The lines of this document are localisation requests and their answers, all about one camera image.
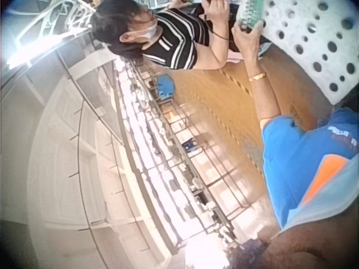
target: face mask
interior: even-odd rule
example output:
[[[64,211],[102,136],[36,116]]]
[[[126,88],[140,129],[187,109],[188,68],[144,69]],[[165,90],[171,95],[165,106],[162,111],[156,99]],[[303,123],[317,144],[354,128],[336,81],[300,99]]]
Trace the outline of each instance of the face mask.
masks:
[[[155,24],[155,25],[153,25],[153,26],[151,26],[151,27],[148,27],[146,34],[139,35],[139,36],[137,36],[137,37],[138,37],[138,38],[148,38],[148,39],[151,39],[151,38],[156,34],[156,31],[157,31],[157,24]]]

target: orange stripe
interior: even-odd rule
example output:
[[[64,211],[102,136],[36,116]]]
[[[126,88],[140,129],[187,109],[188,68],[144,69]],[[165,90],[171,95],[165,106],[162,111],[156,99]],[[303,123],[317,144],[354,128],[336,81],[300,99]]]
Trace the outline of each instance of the orange stripe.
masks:
[[[344,157],[335,154],[327,155],[321,163],[307,194],[304,196],[302,205],[310,202],[313,197],[332,179],[332,177],[346,165],[346,163],[348,163],[348,160]]]

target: green object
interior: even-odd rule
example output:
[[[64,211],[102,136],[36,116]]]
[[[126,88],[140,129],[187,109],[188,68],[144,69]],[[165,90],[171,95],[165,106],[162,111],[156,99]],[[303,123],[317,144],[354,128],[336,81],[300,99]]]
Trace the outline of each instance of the green object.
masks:
[[[243,0],[238,9],[239,18],[243,24],[253,28],[256,23],[263,19],[264,0]]]

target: perforated white panel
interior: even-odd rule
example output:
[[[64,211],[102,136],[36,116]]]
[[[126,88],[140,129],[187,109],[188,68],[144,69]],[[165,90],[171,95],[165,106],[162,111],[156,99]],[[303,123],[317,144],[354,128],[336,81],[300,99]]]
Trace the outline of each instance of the perforated white panel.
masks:
[[[264,0],[263,35],[291,56],[332,104],[359,82],[358,9],[349,0]]]

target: blue shirt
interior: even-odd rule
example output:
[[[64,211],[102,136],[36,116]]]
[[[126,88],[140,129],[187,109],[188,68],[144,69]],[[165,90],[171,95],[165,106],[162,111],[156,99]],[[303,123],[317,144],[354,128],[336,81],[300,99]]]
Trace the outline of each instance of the blue shirt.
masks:
[[[358,114],[336,109],[328,124],[304,132],[288,116],[274,118],[263,130],[264,174],[282,228],[300,204],[325,155],[346,159],[358,153]]]

